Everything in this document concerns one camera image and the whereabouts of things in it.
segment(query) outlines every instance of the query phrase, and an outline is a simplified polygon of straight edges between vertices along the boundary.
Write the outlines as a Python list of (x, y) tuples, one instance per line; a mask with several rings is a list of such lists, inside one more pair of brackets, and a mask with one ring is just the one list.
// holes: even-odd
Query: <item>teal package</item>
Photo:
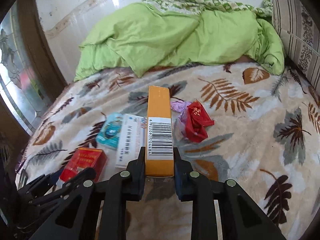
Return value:
[(122, 119), (123, 114), (120, 113), (112, 113), (108, 115), (96, 137), (96, 141), (106, 145), (107, 147), (116, 149), (118, 147)]

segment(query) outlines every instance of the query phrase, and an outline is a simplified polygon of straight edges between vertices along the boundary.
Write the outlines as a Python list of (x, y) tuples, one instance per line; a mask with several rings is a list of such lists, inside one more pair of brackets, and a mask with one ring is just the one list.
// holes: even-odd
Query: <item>floral bedspread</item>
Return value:
[[(172, 101), (199, 100), (215, 120), (209, 137), (192, 143), (172, 111), (181, 157), (210, 179), (235, 179), (287, 239), (298, 239), (320, 205), (320, 100), (289, 67), (272, 76), (257, 63), (194, 63), (153, 69), (141, 79), (129, 68), (115, 68), (76, 82), (30, 139), (23, 165), (28, 181), (59, 170), (79, 146), (107, 154), (100, 180), (119, 172), (116, 151), (95, 137), (112, 112), (146, 116), (149, 85), (168, 87)], [(192, 204), (179, 202), (172, 179), (147, 179), (143, 200), (128, 202), (127, 210), (130, 239), (190, 239)]]

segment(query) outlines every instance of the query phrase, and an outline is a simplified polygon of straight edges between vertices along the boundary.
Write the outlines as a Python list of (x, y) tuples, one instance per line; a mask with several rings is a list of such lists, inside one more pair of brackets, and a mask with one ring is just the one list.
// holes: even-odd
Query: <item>orange box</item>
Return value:
[(169, 89), (149, 86), (145, 175), (174, 175)]
[(98, 182), (101, 171), (106, 162), (107, 156), (103, 150), (79, 147), (63, 169), (59, 179), (62, 180), (62, 182), (66, 182), (85, 168), (91, 167), (96, 171), (96, 178), (94, 182)]

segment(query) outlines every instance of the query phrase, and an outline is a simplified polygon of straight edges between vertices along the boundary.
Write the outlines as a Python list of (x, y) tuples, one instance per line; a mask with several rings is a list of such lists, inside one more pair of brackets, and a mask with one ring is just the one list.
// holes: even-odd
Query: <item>red wrapper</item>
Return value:
[(214, 125), (214, 120), (205, 111), (204, 107), (195, 101), (187, 106), (186, 137), (193, 142), (202, 142), (208, 137), (205, 126)]
[(96, 171), (96, 178), (94, 182), (98, 182), (101, 171), (106, 162), (107, 156), (103, 150), (80, 147), (73, 154), (59, 178), (63, 182), (66, 182), (85, 168), (91, 167)]

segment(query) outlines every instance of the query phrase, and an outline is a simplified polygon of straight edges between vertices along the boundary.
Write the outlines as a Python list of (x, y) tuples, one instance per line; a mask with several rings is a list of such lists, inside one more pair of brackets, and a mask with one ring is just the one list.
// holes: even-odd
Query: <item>barcode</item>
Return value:
[(173, 160), (172, 126), (170, 118), (149, 117), (147, 159)]

